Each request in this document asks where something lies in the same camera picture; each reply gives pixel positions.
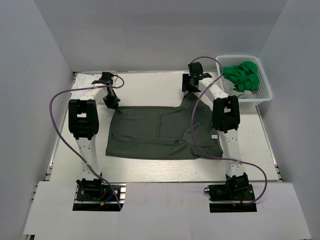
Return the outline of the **dark grey t-shirt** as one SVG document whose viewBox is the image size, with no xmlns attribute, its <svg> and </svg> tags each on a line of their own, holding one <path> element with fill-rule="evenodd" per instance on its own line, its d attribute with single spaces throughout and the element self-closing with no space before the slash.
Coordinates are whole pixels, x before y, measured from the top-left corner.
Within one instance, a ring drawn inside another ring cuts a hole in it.
<svg viewBox="0 0 320 240">
<path fill-rule="evenodd" d="M 212 110 L 193 93 L 187 93 L 178 107 L 121 106 L 111 119 L 105 154 L 141 160 L 194 160 L 206 156 L 221 158 L 223 151 L 212 124 Z"/>
</svg>

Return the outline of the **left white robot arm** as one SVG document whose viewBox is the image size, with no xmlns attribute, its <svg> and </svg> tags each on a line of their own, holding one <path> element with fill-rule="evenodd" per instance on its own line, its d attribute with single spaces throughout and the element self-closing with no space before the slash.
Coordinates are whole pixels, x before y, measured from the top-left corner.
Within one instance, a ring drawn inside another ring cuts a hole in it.
<svg viewBox="0 0 320 240">
<path fill-rule="evenodd" d="M 92 89 L 68 103 L 68 129 L 78 145 L 82 157 L 82 177 L 86 180 L 94 180 L 102 175 L 96 151 L 96 135 L 99 131 L 97 106 L 104 102 L 108 109 L 118 108 L 120 99 L 114 91 L 114 88 L 120 88 L 116 86 L 118 79 L 118 75 L 103 72 L 98 80 L 92 82 Z"/>
</svg>

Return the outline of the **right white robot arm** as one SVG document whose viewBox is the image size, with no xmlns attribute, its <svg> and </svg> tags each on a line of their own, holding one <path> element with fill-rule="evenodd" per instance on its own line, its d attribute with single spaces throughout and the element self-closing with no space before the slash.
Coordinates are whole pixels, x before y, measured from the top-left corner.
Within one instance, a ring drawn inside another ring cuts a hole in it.
<svg viewBox="0 0 320 240">
<path fill-rule="evenodd" d="M 244 193 L 244 188 L 249 186 L 248 175 L 241 162 L 241 153 L 238 143 L 238 128 L 240 125 L 239 101 L 235 95 L 225 93 L 214 81 L 208 80 L 212 76 L 204 73 L 200 62 L 193 60 L 188 65 L 189 73 L 182 75 L 182 91 L 200 92 L 213 104 L 212 126 L 217 130 L 218 138 L 222 144 L 222 157 L 215 157 L 204 152 L 196 142 L 194 128 L 191 136 L 197 149 L 206 157 L 215 160 L 227 161 L 226 164 L 226 195 L 236 200 Z"/>
</svg>

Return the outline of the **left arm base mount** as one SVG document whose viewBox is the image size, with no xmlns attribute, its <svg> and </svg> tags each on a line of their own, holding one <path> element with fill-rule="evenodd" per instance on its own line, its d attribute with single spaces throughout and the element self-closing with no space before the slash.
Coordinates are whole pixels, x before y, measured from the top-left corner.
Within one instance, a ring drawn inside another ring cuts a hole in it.
<svg viewBox="0 0 320 240">
<path fill-rule="evenodd" d="M 119 212 L 125 201 L 125 184 L 108 184 L 101 179 L 78 179 L 72 210 L 76 212 Z"/>
</svg>

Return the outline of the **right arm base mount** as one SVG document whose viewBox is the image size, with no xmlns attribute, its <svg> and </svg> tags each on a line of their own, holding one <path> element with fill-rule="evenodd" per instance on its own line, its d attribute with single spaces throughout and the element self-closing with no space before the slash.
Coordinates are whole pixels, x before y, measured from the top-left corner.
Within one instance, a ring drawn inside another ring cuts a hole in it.
<svg viewBox="0 0 320 240">
<path fill-rule="evenodd" d="M 255 213 L 256 203 L 246 205 L 254 201 L 255 194 L 251 184 L 246 189 L 231 192 L 225 184 L 211 184 L 203 189 L 209 196 L 210 213 Z"/>
</svg>

